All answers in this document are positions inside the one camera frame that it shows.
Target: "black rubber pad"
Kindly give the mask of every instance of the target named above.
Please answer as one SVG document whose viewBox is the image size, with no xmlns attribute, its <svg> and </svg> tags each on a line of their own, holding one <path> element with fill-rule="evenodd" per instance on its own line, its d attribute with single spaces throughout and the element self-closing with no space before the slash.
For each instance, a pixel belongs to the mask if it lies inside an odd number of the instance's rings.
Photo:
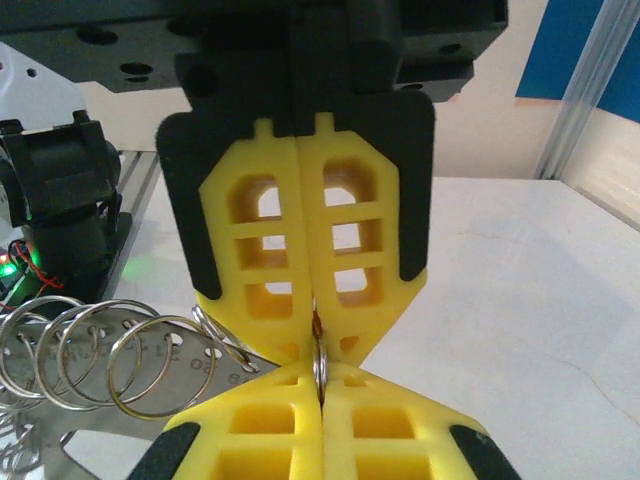
<svg viewBox="0 0 640 480">
<path fill-rule="evenodd" d="M 127 479 L 171 480 L 199 431 L 200 425 L 197 423 L 183 423 L 163 432 Z"/>
<path fill-rule="evenodd" d="M 490 437 L 462 425 L 449 431 L 478 480 L 522 480 Z"/>
</svg>

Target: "silver ring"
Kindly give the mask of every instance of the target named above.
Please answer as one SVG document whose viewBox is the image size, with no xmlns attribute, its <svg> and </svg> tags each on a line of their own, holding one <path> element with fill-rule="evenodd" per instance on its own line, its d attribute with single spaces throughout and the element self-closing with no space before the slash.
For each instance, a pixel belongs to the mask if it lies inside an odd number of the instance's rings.
<svg viewBox="0 0 640 480">
<path fill-rule="evenodd" d="M 46 324 L 46 323 L 49 322 L 49 320 L 46 317 L 43 317 L 42 315 L 38 315 L 37 313 L 33 313 L 33 312 L 25 313 L 22 318 L 35 320 L 36 322 L 40 322 L 40 323 L 43 323 L 43 324 Z M 29 354 L 29 358 L 31 359 L 31 362 L 33 363 L 33 349 L 31 348 L 31 344 L 29 344 L 26 340 L 23 340 L 23 343 L 25 345 L 27 353 Z M 5 346 L 4 345 L 5 345 L 4 342 L 2 342 L 2 344 L 0 345 L 0 356 L 2 356 L 2 357 L 4 357 L 4 352 L 5 352 Z M 24 389 L 26 391 L 28 391 L 28 392 L 35 393 L 35 392 L 33 392 L 31 390 L 31 388 L 33 387 L 34 383 L 35 383 L 35 380 L 27 381 L 27 384 L 25 385 Z M 21 396 L 19 393 L 15 392 L 11 388 L 11 386 L 9 386 L 9 382 L 7 382 L 7 381 L 5 381 L 4 384 L 0 384 L 0 394 L 4 393 L 4 392 L 12 393 L 13 395 L 17 396 L 18 398 L 12 404 L 5 403 L 5 402 L 0 402 L 0 412 L 19 413 L 19 412 L 23 412 L 23 411 L 29 410 L 29 409 L 31 409 L 33 407 L 36 407 L 36 406 L 40 405 L 40 403 L 42 402 L 42 400 L 33 400 L 31 403 L 28 403 L 29 399 L 26 399 L 23 396 Z"/>
<path fill-rule="evenodd" d="M 249 355 L 247 355 L 249 348 L 242 343 L 238 337 L 220 325 L 218 321 L 205 312 L 200 305 L 193 307 L 191 313 L 211 339 L 223 348 L 231 358 L 238 362 L 245 372 L 260 372 L 260 368 L 253 363 Z"/>
<path fill-rule="evenodd" d="M 55 319 L 49 323 L 42 332 L 40 336 L 40 340 L 38 341 L 38 345 L 36 346 L 36 355 L 35 355 L 35 370 L 36 370 L 36 382 L 38 382 L 38 386 L 42 390 L 42 394 L 47 397 L 53 404 L 74 412 L 91 412 L 96 410 L 98 407 L 95 405 L 79 405 L 76 403 L 68 402 L 67 400 L 62 399 L 59 395 L 66 393 L 66 390 L 58 393 L 55 391 L 55 386 L 51 387 L 46 378 L 46 373 L 44 369 L 44 363 L 46 360 L 45 354 L 43 352 L 46 351 L 46 345 L 49 343 L 54 333 L 57 331 L 58 327 L 67 320 L 75 317 L 76 315 L 88 310 L 91 308 L 91 305 L 80 305 L 77 307 L 70 308 L 69 310 L 61 313 Z"/>
<path fill-rule="evenodd" d="M 118 307 L 118 306 L 133 306 L 133 307 L 137 307 L 141 310 L 144 310 L 145 313 L 152 315 L 152 316 L 157 316 L 159 315 L 158 312 L 156 310 L 154 310 L 153 308 L 144 305 L 143 303 L 140 302 L 136 302 L 134 300 L 108 300 L 105 302 L 101 302 L 98 303 L 96 305 L 93 305 L 91 308 L 88 308 L 87 310 L 83 311 L 82 313 L 80 313 L 79 315 L 76 316 L 76 318 L 73 319 L 73 321 L 69 324 L 69 326 L 67 326 L 67 328 L 65 328 L 64 333 L 62 335 L 62 338 L 60 339 L 60 347 L 58 350 L 58 355 L 56 356 L 56 363 L 58 366 L 58 375 L 60 376 L 60 379 L 62 380 L 62 382 L 66 385 L 66 387 L 68 388 L 68 390 L 72 391 L 75 395 L 77 395 L 78 397 L 82 398 L 83 400 L 86 400 L 87 402 L 89 402 L 91 405 L 95 405 L 95 406 L 99 406 L 99 407 L 112 407 L 115 405 L 115 402 L 113 402 L 112 400 L 100 400 L 97 398 L 93 398 L 83 392 L 81 392 L 77 386 L 80 384 L 80 382 L 82 382 L 89 374 L 89 372 L 91 372 L 91 370 L 93 370 L 93 367 L 95 365 L 95 362 L 97 361 L 99 355 L 100 355 L 100 347 L 102 344 L 102 339 L 100 339 L 100 335 L 97 336 L 98 340 L 98 345 L 96 346 L 96 349 L 94 351 L 94 356 L 91 359 L 90 365 L 87 369 L 87 372 L 85 372 L 85 374 L 83 374 L 80 378 L 78 378 L 75 382 L 72 382 L 71 379 L 69 378 L 69 372 L 67 371 L 66 366 L 64 365 L 64 352 L 66 351 L 67 348 L 67 341 L 69 340 L 69 338 L 71 337 L 71 333 L 73 333 L 73 331 L 78 327 L 78 325 L 80 325 L 82 322 L 86 321 L 89 317 L 91 317 L 91 315 L 101 312 L 103 310 L 106 310 L 108 308 L 114 308 L 114 307 Z M 136 373 L 138 372 L 138 370 L 140 369 L 140 366 L 142 364 L 142 345 L 140 344 L 140 339 L 136 336 L 135 337 L 135 349 L 136 349 L 136 361 L 133 367 L 133 370 L 129 376 L 129 378 L 127 379 L 127 381 L 125 382 L 125 386 L 119 391 L 119 393 L 123 393 L 125 392 L 133 383 Z M 139 397 L 138 396 L 133 396 L 131 398 L 128 398 L 126 400 L 124 400 L 125 403 L 130 403 L 130 402 L 135 402 L 136 400 L 138 400 Z"/>
<path fill-rule="evenodd" d="M 329 382 L 329 356 L 327 355 L 327 348 L 322 340 L 322 335 L 314 333 L 313 339 L 315 343 L 313 349 L 313 377 L 318 391 L 318 400 L 322 405 L 327 383 Z"/>
<path fill-rule="evenodd" d="M 137 325 L 135 325 L 134 327 L 132 327 L 131 329 L 127 330 L 127 332 L 124 335 L 122 335 L 113 344 L 113 347 L 111 348 L 111 354 L 109 355 L 109 366 L 107 368 L 107 386 L 109 388 L 109 394 L 113 398 L 113 401 L 115 402 L 116 406 L 120 408 L 120 410 L 122 410 L 123 412 L 129 414 L 134 418 L 139 418 L 141 420 L 157 420 L 159 418 L 166 418 L 166 417 L 175 415 L 176 413 L 181 412 L 185 408 L 191 406 L 193 403 L 195 403 L 198 400 L 200 395 L 202 395 L 204 391 L 207 389 L 207 387 L 209 386 L 209 383 L 211 383 L 211 380 L 213 378 L 213 373 L 215 372 L 215 369 L 216 369 L 217 360 L 215 358 L 215 355 L 211 355 L 211 368 L 209 369 L 209 373 L 207 374 L 207 378 L 205 378 L 204 383 L 202 384 L 202 387 L 200 387 L 200 390 L 198 390 L 196 394 L 193 397 L 191 397 L 191 399 L 189 399 L 187 402 L 185 402 L 183 405 L 177 408 L 168 410 L 166 412 L 161 412 L 161 413 L 144 413 L 138 410 L 134 410 L 133 408 L 127 406 L 120 399 L 120 395 L 116 391 L 116 388 L 114 385 L 113 372 L 115 371 L 116 358 L 118 357 L 124 345 L 130 340 L 130 338 L 133 335 L 136 335 L 141 330 L 144 330 L 145 328 L 149 328 L 152 325 L 155 325 L 156 323 L 165 323 L 165 322 L 174 322 L 174 323 L 181 323 L 183 325 L 188 325 L 194 330 L 196 330 L 198 333 L 206 335 L 206 332 L 204 331 L 200 323 L 195 320 L 191 320 L 183 317 L 176 317 L 172 315 L 159 316 L 159 317 L 151 318 L 148 320 L 144 320 L 138 323 Z M 167 356 L 166 356 L 167 360 L 165 360 L 165 365 L 168 365 L 171 362 L 171 354 L 172 354 L 171 349 L 167 348 Z"/>
<path fill-rule="evenodd" d="M 11 331 L 13 325 L 23 319 L 27 312 L 30 312 L 40 305 L 53 302 L 66 303 L 71 305 L 72 307 L 80 307 L 82 305 L 82 302 L 70 297 L 62 297 L 59 295 L 39 297 L 29 301 L 28 303 L 20 305 L 13 312 L 7 315 L 2 325 L 0 325 L 0 348 L 2 348 L 2 350 L 0 350 L 0 380 L 10 391 L 23 398 L 29 398 L 31 400 L 42 400 L 46 397 L 46 395 L 43 393 L 36 393 L 26 390 L 13 381 L 13 379 L 7 372 L 7 366 L 4 363 L 4 345 L 7 341 L 7 337 L 9 336 L 9 332 Z"/>
</svg>

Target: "blue panel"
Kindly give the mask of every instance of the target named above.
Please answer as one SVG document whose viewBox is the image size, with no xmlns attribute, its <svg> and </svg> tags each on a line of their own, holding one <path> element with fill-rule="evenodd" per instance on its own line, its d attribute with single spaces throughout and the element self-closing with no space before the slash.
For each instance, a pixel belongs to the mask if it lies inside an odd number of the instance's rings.
<svg viewBox="0 0 640 480">
<path fill-rule="evenodd" d="M 549 0 L 516 96 L 561 100 L 603 0 Z"/>
<path fill-rule="evenodd" d="M 598 107 L 640 122 L 640 24 L 636 25 Z"/>
</svg>

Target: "yellow foam pad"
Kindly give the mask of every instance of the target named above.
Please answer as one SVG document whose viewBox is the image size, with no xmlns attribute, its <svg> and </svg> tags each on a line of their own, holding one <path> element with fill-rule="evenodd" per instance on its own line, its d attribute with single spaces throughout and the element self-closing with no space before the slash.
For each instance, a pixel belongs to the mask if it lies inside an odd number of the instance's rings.
<svg viewBox="0 0 640 480">
<path fill-rule="evenodd" d="M 332 188 L 354 203 L 328 205 Z M 279 211 L 261 212 L 274 189 Z M 275 138 L 269 120 L 256 122 L 255 138 L 235 142 L 199 192 L 222 297 L 198 301 L 278 364 L 311 357 L 315 299 L 330 358 L 359 365 L 426 281 L 426 271 L 399 277 L 397 168 L 356 133 L 334 131 L 330 113 L 307 137 Z M 359 242 L 340 249 L 334 230 L 345 225 Z M 354 272 L 361 284 L 339 291 Z"/>
<path fill-rule="evenodd" d="M 279 368 L 173 417 L 201 429 L 174 480 L 322 480 L 322 415 L 311 364 Z"/>
<path fill-rule="evenodd" d="M 326 480 L 476 480 L 449 427 L 485 433 L 478 422 L 358 368 L 329 367 Z"/>
<path fill-rule="evenodd" d="M 311 283 L 329 358 L 360 365 L 426 282 L 426 270 L 411 282 L 399 276 L 398 169 L 355 132 L 334 131 L 328 113 L 316 116 L 315 135 L 296 141 Z M 327 205 L 330 188 L 349 191 L 355 203 Z M 357 225 L 360 246 L 336 249 L 334 229 L 349 224 Z M 339 275 L 358 270 L 364 288 L 338 291 Z"/>
<path fill-rule="evenodd" d="M 222 297 L 198 294 L 198 303 L 280 365 L 311 356 L 312 294 L 299 176 L 295 140 L 275 138 L 271 121 L 261 120 L 254 139 L 235 142 L 199 189 Z M 261 216 L 260 198 L 276 188 L 280 215 Z M 286 250 L 265 248 L 274 239 L 286 239 Z M 269 291 L 283 284 L 291 294 Z"/>
</svg>

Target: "white wall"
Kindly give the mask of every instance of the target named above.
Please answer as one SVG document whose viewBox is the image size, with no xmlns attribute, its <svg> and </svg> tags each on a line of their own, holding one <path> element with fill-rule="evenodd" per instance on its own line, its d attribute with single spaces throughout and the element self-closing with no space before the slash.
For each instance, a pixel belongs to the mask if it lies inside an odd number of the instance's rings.
<svg viewBox="0 0 640 480">
<path fill-rule="evenodd" d="M 562 180 L 639 228 L 640 124 L 594 109 Z"/>
<path fill-rule="evenodd" d="M 435 172 L 441 176 L 533 174 L 556 104 L 516 100 L 515 92 L 547 0 L 511 0 L 509 29 L 476 62 L 476 76 L 453 101 L 437 106 Z M 154 150 L 163 118 L 189 106 L 179 90 L 115 95 L 85 84 L 89 112 L 122 150 Z"/>
</svg>

